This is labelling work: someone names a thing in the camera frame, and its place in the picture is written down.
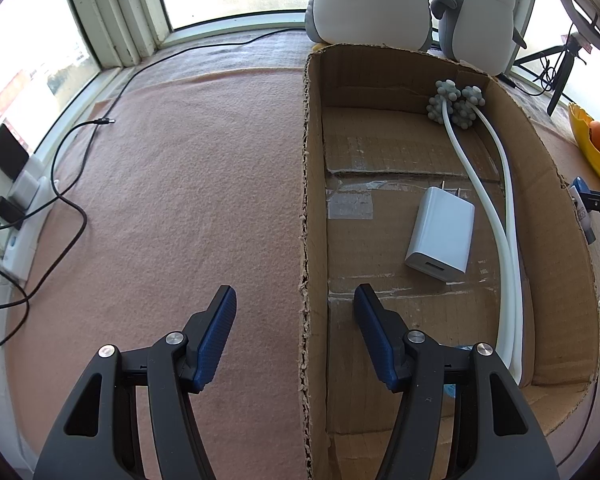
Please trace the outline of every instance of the gray plush toy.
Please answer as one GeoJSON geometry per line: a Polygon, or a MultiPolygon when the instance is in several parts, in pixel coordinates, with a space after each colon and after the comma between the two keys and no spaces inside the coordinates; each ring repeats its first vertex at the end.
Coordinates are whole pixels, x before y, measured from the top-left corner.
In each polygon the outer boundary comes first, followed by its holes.
{"type": "Polygon", "coordinates": [[[440,20],[440,47],[449,59],[467,62],[489,75],[507,68],[514,42],[526,48],[513,25],[516,0],[455,0],[449,7],[433,0],[431,11],[440,20]]]}
{"type": "MultiPolygon", "coordinates": [[[[455,0],[439,0],[449,9],[455,0]]],[[[428,50],[429,0],[309,0],[305,27],[315,43],[384,44],[428,50]]]]}

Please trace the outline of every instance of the power strip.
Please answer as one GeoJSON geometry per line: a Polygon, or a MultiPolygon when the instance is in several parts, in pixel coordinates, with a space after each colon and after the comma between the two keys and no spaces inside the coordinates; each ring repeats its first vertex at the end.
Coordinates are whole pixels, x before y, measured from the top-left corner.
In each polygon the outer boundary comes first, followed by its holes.
{"type": "MultiPolygon", "coordinates": [[[[49,202],[53,197],[54,192],[51,188],[51,181],[46,176],[41,176],[38,179],[38,190],[25,213],[34,211],[49,202]]],[[[11,276],[23,282],[29,279],[33,256],[36,254],[36,248],[38,247],[40,231],[42,231],[42,226],[45,224],[46,216],[51,211],[51,207],[49,205],[31,218],[26,219],[19,231],[13,230],[4,249],[2,267],[11,276]]]]}

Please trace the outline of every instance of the pink felt mat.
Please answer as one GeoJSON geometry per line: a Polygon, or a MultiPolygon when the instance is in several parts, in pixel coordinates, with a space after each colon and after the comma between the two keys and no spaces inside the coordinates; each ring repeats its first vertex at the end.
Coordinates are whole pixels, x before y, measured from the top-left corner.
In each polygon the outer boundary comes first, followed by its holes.
{"type": "MultiPolygon", "coordinates": [[[[126,94],[113,116],[68,194],[87,212],[87,230],[7,346],[20,431],[40,452],[101,345],[151,345],[229,284],[238,297],[234,327],[214,382],[192,399],[209,459],[219,480],[306,478],[298,397],[302,69],[155,84],[126,94]]],[[[63,182],[89,131],[62,162],[63,182]]],[[[77,212],[54,207],[29,283],[79,225],[77,212]]],[[[145,473],[159,478],[146,392],[139,404],[145,473]]]]}

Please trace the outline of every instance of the blue gripper pad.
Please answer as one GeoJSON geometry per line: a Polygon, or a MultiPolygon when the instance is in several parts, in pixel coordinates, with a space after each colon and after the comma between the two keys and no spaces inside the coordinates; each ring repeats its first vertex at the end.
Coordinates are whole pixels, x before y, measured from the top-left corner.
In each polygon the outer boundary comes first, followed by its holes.
{"type": "Polygon", "coordinates": [[[581,176],[577,176],[573,180],[571,185],[574,186],[576,190],[578,190],[578,193],[591,193],[589,186],[587,186],[587,183],[584,181],[584,179],[581,176]]]}
{"type": "Polygon", "coordinates": [[[194,314],[185,327],[189,345],[193,346],[187,350],[187,353],[193,351],[191,356],[196,362],[193,387],[198,392],[202,391],[205,384],[210,383],[214,378],[222,350],[234,323],[235,312],[235,291],[230,286],[223,285],[216,293],[209,308],[204,312],[194,314]]]}
{"type": "Polygon", "coordinates": [[[400,392],[410,377],[403,336],[407,326],[397,312],[385,310],[368,283],[354,294],[353,311],[378,379],[392,392],[400,392]]]}

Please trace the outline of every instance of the white charger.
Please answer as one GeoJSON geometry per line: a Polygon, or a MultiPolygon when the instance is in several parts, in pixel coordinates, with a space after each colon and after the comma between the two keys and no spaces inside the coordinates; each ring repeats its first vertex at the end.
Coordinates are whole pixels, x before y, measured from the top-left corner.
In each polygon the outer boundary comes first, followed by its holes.
{"type": "Polygon", "coordinates": [[[420,201],[404,263],[443,282],[462,281],[474,215],[472,203],[439,187],[429,187],[420,201]]]}

